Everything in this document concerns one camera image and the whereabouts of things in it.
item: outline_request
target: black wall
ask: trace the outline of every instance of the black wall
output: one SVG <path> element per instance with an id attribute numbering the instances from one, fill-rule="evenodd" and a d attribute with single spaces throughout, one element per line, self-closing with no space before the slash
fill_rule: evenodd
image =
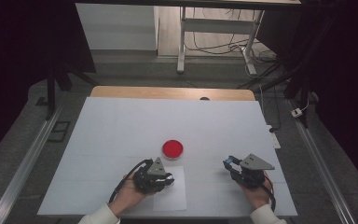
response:
<path id="1" fill-rule="evenodd" d="M 95 72 L 75 4 L 0 1 L 0 141 L 53 64 Z"/>
<path id="2" fill-rule="evenodd" d="M 312 64 L 316 111 L 358 169 L 358 1 L 349 1 Z"/>

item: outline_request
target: white table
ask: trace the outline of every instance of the white table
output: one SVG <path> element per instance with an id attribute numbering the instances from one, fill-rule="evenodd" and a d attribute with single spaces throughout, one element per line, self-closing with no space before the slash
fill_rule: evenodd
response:
<path id="1" fill-rule="evenodd" d="M 252 209 L 222 161 L 249 153 L 276 168 L 268 171 L 275 214 L 297 215 L 258 102 L 103 97 L 84 104 L 38 215 L 94 212 L 135 164 L 161 157 L 170 139 L 179 140 L 185 152 L 162 162 L 184 168 L 186 210 L 154 211 L 152 196 L 123 217 L 248 217 Z"/>

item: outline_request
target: human hand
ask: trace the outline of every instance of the human hand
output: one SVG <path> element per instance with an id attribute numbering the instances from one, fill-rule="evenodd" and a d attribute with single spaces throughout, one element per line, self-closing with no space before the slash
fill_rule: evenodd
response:
<path id="1" fill-rule="evenodd" d="M 113 214 L 117 217 L 148 196 L 148 194 L 143 194 L 136 189 L 132 177 L 133 174 L 127 178 L 123 187 L 118 191 L 116 198 L 109 204 L 110 210 L 112 210 Z"/>
<path id="2" fill-rule="evenodd" d="M 247 189 L 241 184 L 238 185 L 241 187 L 242 191 L 245 193 L 246 198 L 254 209 L 257 209 L 265 204 L 269 204 L 269 196 L 263 189 Z M 264 180 L 264 186 L 266 186 L 268 190 L 272 189 L 271 183 L 266 178 Z"/>

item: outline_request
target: red lid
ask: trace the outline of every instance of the red lid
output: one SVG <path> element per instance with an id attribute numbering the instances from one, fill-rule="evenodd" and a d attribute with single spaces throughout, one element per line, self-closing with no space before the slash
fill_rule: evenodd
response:
<path id="1" fill-rule="evenodd" d="M 169 140 L 162 146 L 162 153 L 169 160 L 176 160 L 183 153 L 183 146 L 179 141 Z"/>

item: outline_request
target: gray floor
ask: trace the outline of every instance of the gray floor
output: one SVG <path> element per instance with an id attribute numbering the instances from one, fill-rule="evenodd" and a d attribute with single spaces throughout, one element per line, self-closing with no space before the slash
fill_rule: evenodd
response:
<path id="1" fill-rule="evenodd" d="M 242 60 L 189 59 L 186 72 L 176 74 L 175 59 L 117 57 L 94 54 L 99 75 L 91 77 L 104 85 L 160 86 L 189 88 L 235 89 L 250 78 L 243 71 Z M 259 65 L 259 71 L 266 65 Z M 58 118 L 61 126 L 68 125 L 68 132 L 55 132 L 49 136 L 33 171 L 25 183 L 19 199 L 11 210 L 7 223 L 77 223 L 78 218 L 39 217 L 36 212 L 54 176 L 70 134 L 75 127 L 78 114 L 92 87 L 77 77 L 71 76 L 75 86 L 67 94 L 65 109 Z M 282 98 L 283 85 L 276 88 L 277 104 L 273 90 L 264 92 L 263 102 L 268 123 L 281 128 L 276 132 L 281 149 L 276 150 L 282 164 L 289 189 L 294 199 L 298 217 L 287 218 L 288 223 L 341 223 L 330 196 L 324 189 L 309 152 L 298 132 L 288 105 Z M 46 107 L 38 105 L 40 97 L 46 97 L 46 82 L 37 83 L 29 91 L 29 100 L 16 122 L 0 144 L 0 197 L 17 170 L 26 150 L 34 140 L 45 116 Z M 358 172 L 351 161 L 318 120 L 314 112 L 314 101 L 309 106 L 310 132 L 322 151 L 325 160 L 337 181 L 358 223 Z M 123 220 L 123 223 L 178 223 L 175 220 Z M 227 223 L 227 220 L 187 220 L 186 223 Z"/>

